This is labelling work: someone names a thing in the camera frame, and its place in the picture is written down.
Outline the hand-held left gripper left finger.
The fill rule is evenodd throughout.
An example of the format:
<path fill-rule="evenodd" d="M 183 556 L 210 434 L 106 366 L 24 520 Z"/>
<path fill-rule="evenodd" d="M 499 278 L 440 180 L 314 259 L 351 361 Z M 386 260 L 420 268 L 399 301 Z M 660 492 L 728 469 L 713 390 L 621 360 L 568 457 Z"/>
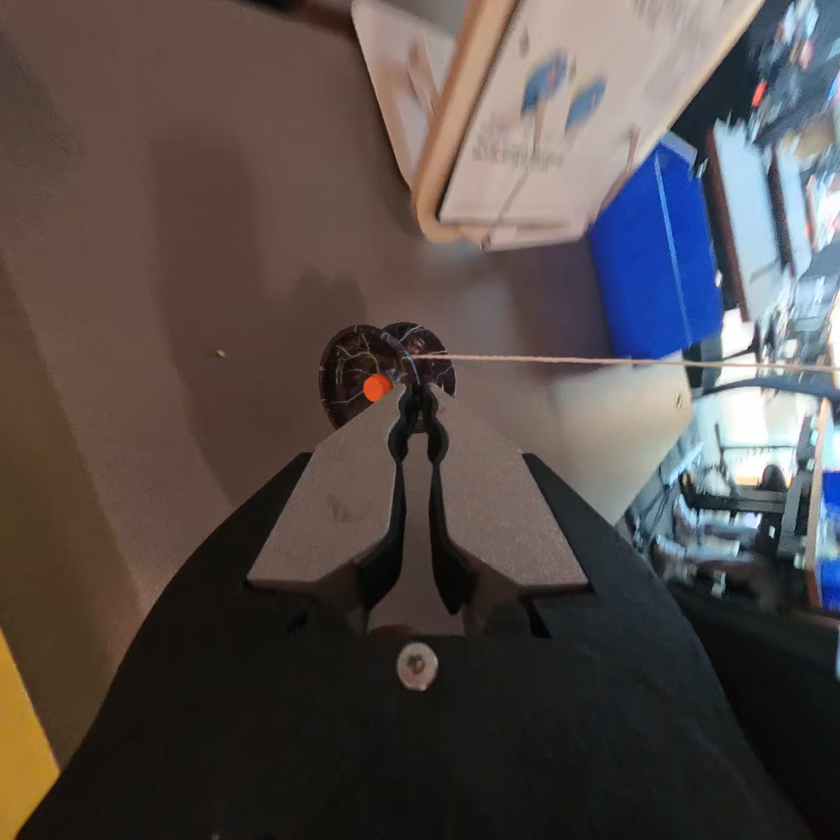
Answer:
<path fill-rule="evenodd" d="M 405 384 L 335 430 L 311 454 L 250 585 L 370 611 L 402 568 Z"/>

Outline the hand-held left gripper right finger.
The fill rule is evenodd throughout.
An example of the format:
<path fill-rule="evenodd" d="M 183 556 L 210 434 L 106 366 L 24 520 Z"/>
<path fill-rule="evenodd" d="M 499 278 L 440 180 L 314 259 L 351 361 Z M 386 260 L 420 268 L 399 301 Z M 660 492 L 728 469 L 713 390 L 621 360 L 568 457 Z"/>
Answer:
<path fill-rule="evenodd" d="M 589 578 L 522 450 L 436 385 L 423 388 L 434 582 L 450 614 L 579 594 Z"/>

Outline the dark marbled yoyo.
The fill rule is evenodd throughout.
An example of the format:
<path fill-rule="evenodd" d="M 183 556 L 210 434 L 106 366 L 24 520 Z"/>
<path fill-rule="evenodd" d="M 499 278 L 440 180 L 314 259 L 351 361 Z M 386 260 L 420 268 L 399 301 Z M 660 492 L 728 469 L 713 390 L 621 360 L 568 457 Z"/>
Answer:
<path fill-rule="evenodd" d="M 439 337 L 414 322 L 383 328 L 356 324 L 338 332 L 319 366 L 322 408 L 333 429 L 341 429 L 399 384 L 435 385 L 457 394 L 455 365 Z"/>

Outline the blue plastic bin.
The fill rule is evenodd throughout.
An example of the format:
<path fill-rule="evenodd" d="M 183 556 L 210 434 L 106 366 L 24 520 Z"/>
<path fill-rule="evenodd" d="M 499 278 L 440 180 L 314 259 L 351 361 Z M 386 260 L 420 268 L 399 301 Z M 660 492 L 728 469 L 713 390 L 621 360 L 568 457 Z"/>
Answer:
<path fill-rule="evenodd" d="M 612 351 L 660 360 L 719 335 L 723 306 L 697 150 L 667 132 L 591 226 Z"/>

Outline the yellow plastic bin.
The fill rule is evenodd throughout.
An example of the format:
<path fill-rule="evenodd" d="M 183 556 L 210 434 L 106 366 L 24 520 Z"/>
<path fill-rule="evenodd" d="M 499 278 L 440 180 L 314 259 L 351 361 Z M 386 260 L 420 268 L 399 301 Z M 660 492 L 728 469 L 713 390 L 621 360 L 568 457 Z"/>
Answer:
<path fill-rule="evenodd" d="M 13 839 L 56 782 L 59 768 L 1 635 L 1 838 Z"/>

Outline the wooden framed printed board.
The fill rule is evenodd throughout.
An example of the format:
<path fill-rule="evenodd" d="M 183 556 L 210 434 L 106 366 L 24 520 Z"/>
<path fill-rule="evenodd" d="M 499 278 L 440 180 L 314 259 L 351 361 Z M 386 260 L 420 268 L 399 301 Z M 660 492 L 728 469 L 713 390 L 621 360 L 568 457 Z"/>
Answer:
<path fill-rule="evenodd" d="M 412 186 L 425 237 L 580 239 L 761 5 L 469 2 Z"/>

